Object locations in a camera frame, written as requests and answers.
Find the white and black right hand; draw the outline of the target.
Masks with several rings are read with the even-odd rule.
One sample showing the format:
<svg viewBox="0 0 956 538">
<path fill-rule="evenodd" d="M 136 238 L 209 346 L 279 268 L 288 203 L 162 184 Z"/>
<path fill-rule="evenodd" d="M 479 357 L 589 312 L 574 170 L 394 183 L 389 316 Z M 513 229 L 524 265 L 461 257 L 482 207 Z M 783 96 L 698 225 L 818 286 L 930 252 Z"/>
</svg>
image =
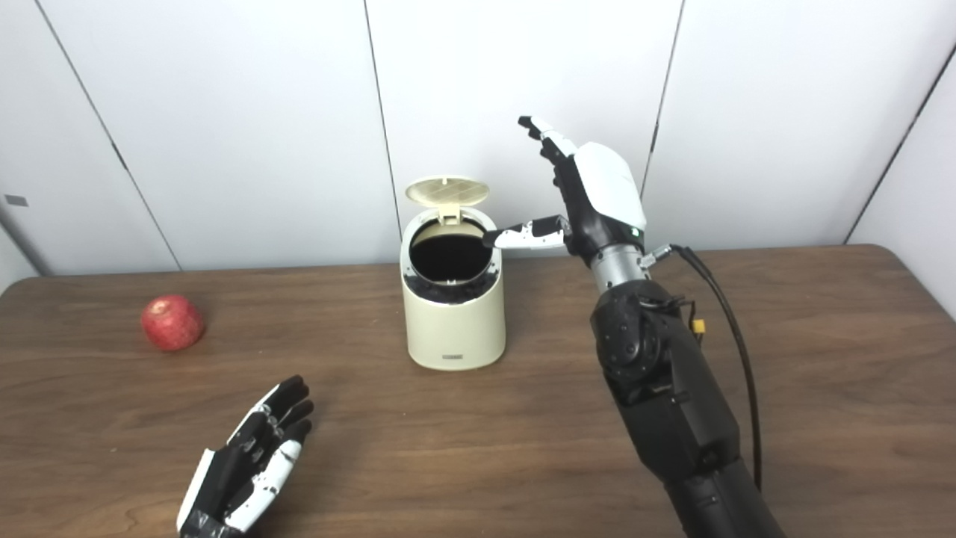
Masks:
<svg viewBox="0 0 956 538">
<path fill-rule="evenodd" d="M 517 123 L 541 144 L 541 156 L 552 164 L 565 212 L 484 232 L 482 245 L 499 250 L 564 247 L 587 267 L 610 247 L 641 252 L 648 219 L 624 157 L 600 143 L 578 146 L 536 116 L 521 116 Z"/>
</svg>

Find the white and black left hand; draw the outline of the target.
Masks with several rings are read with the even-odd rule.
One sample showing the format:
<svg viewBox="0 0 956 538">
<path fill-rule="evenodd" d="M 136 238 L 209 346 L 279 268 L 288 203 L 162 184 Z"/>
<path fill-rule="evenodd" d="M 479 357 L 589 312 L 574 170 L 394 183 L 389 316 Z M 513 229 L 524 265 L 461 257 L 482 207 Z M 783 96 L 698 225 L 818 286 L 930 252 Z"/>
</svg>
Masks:
<svg viewBox="0 0 956 538">
<path fill-rule="evenodd" d="M 243 537 L 269 510 L 313 429 L 314 402 L 300 375 L 270 389 L 226 443 L 202 452 L 181 501 L 181 537 Z"/>
</svg>

